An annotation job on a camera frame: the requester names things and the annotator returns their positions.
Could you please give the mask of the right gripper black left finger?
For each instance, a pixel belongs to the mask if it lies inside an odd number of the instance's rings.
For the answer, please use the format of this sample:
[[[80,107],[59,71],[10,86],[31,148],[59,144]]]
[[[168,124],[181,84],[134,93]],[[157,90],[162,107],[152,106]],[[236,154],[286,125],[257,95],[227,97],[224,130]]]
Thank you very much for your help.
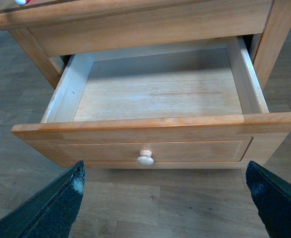
[[[0,219],[0,238],[66,238],[81,206],[85,166],[77,162]]]

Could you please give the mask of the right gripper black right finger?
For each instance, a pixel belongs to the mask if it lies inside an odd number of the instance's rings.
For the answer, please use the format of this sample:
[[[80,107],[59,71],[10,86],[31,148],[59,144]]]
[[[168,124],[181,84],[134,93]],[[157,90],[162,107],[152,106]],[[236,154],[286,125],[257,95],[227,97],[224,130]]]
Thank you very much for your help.
[[[269,237],[291,238],[291,184],[254,161],[245,175]]]

